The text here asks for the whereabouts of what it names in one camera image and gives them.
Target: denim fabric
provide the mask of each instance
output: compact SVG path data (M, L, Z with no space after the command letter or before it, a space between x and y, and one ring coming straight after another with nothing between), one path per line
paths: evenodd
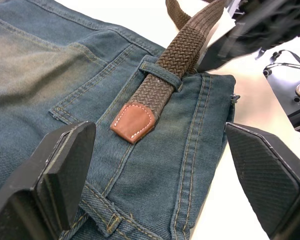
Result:
M0 0L0 188L45 134L96 123L77 216L60 239L189 238L234 117L235 80L175 78L153 65L163 50L52 0ZM132 145L109 127L148 73L179 91Z

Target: blue denim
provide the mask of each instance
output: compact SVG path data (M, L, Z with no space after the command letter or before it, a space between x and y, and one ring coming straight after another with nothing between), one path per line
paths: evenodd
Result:
M60 239L189 238L234 117L235 80L178 79L153 64L163 50L52 0L0 0L0 188L45 134L96 123L78 213ZM130 144L110 124L148 73L176 91L154 130Z

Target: white table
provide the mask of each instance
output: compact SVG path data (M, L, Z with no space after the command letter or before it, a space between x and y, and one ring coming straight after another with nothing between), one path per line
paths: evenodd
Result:
M129 28L167 47L178 33L167 14L164 0L57 0L64 6L92 18ZM193 16L206 3L179 0L181 8ZM217 23L209 44L234 26L227 11ZM231 74L235 93L241 95L235 106L234 121L277 135L299 158L300 140L262 74L263 66L253 56L234 59L211 73ZM205 204L192 231L192 240L268 240L239 183L227 145L215 172Z

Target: brown leather tab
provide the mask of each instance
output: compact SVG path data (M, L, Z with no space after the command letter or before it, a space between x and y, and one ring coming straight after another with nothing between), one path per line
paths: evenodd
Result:
M111 123L110 129L134 144L155 125L152 111L141 103L126 103Z

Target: belt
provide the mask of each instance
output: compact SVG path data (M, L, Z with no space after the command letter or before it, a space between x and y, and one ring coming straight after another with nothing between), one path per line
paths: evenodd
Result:
M176 0L166 0L166 6L181 29L155 64L181 81L187 71L195 72L199 52L209 31L222 16L225 0L214 0L191 18ZM149 73L117 114L110 129L134 144L155 126L174 90L172 82L163 80L160 74Z

